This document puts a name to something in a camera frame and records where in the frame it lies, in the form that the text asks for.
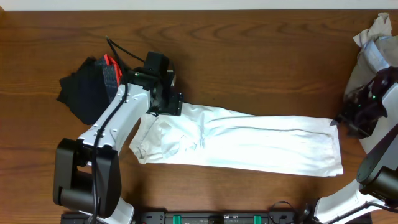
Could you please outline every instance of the wood grain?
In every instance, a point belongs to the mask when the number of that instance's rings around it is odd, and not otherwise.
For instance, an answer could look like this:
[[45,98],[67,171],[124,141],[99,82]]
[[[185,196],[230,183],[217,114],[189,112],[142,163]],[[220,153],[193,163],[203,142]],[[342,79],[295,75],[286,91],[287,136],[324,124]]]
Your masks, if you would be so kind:
[[[58,80],[87,56],[110,53],[104,39],[145,57],[163,52],[189,103],[256,115],[332,118],[356,63],[352,37],[378,11],[7,12],[0,21],[0,223],[59,223],[52,202],[55,148],[88,129],[55,99]],[[389,12],[393,30],[398,11]],[[130,66],[138,62],[123,59]],[[296,207],[350,183],[364,157],[340,129],[344,175],[320,178],[215,167],[138,164],[121,153],[123,197],[137,208],[266,210]],[[374,212],[375,224],[397,216]]]

